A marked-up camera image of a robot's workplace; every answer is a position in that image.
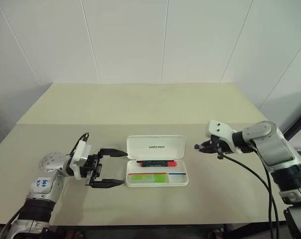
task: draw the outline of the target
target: red marker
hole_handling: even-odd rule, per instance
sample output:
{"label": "red marker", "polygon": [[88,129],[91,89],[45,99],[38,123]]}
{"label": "red marker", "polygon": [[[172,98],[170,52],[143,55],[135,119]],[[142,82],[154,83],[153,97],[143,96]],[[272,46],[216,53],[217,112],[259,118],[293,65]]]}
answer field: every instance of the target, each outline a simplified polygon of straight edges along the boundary
{"label": "red marker", "polygon": [[140,167],[176,167],[177,162],[174,161],[143,161],[140,162]]}

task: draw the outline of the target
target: white wall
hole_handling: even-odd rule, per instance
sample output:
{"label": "white wall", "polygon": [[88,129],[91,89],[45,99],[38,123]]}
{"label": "white wall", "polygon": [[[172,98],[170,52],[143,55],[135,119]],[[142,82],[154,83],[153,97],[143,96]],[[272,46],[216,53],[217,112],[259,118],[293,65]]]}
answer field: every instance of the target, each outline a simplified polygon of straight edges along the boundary
{"label": "white wall", "polygon": [[285,130],[301,0],[0,0],[0,141],[52,82],[235,82]]}

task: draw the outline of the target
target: table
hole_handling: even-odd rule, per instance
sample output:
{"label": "table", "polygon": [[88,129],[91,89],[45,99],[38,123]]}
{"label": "table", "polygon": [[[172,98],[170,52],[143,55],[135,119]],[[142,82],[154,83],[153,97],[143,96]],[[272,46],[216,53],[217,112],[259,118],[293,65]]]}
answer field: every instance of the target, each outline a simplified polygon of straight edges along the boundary
{"label": "table", "polygon": [[[268,194],[253,175],[215,154],[193,150],[195,143],[207,140],[204,129],[210,119],[240,130],[265,117],[232,84],[53,84],[0,144],[0,223],[6,223],[24,203],[39,160],[52,151],[68,153],[86,131],[91,152],[114,143],[126,150],[129,135],[183,135],[189,184],[93,189],[83,180],[67,178],[52,225],[267,221]],[[232,156],[266,178],[256,155]],[[127,161],[126,157],[103,160],[101,178],[124,179]],[[272,185],[279,218],[284,220],[286,205]]]}

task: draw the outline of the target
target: beige table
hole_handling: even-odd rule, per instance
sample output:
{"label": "beige table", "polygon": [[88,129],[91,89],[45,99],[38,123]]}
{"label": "beige table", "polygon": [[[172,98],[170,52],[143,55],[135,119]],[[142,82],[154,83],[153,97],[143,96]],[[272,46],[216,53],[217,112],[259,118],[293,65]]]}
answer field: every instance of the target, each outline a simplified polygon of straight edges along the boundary
{"label": "beige table", "polygon": [[[23,204],[41,157],[68,153],[90,132],[92,152],[134,134],[181,134],[189,174],[186,187],[93,189],[67,178],[52,225],[171,225],[267,220],[268,194],[249,172],[216,155],[193,150],[210,119],[241,129],[264,116],[232,84],[54,84],[0,144],[0,223]],[[253,154],[233,154],[263,178]],[[101,177],[124,179],[128,159],[104,160]],[[274,185],[279,217],[286,207]]]}

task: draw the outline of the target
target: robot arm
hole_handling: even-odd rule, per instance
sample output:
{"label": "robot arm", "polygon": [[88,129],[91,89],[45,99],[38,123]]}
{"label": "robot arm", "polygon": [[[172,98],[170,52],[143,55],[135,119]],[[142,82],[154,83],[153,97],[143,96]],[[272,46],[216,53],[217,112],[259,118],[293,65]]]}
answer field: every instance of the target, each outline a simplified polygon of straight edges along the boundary
{"label": "robot arm", "polygon": [[277,126],[271,121],[262,121],[236,132],[224,123],[211,120],[205,134],[210,140],[195,145],[200,152],[227,154],[254,151],[258,154],[278,185],[284,203],[293,205],[284,214],[288,223],[293,221],[293,227],[297,227],[301,235],[301,156]]}
{"label": "robot arm", "polygon": [[[93,188],[111,188],[124,181],[102,179],[100,176],[104,155],[122,157],[127,154],[117,149],[102,148],[98,154],[89,155],[91,146],[86,143],[89,134],[83,134],[69,156],[59,152],[47,154],[39,163],[39,174],[31,184],[18,219],[12,224],[6,238],[53,238],[48,231],[51,213],[57,203],[64,183],[64,177],[86,178],[85,185]],[[0,234],[2,239],[5,229]]]}

